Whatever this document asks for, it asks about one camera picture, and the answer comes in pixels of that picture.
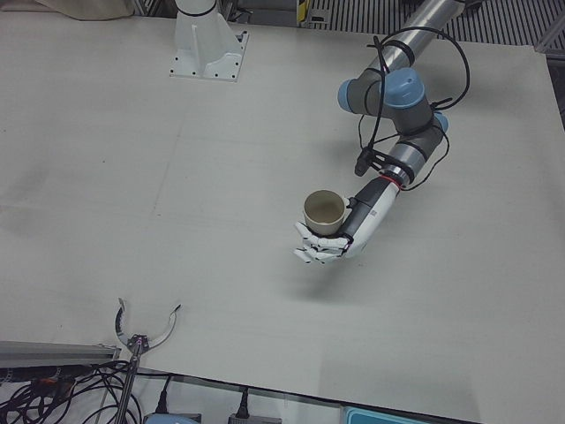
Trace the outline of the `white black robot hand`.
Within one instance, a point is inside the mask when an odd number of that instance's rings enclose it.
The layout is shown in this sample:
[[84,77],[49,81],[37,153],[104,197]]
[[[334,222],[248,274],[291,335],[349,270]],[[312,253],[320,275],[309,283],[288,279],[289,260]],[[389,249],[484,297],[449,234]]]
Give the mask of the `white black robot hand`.
[[322,236],[304,223],[296,222],[295,228],[302,239],[302,246],[293,253],[304,263],[349,259],[360,254],[375,233],[391,207],[400,186],[386,176],[379,176],[367,183],[349,199],[350,213],[339,229]]

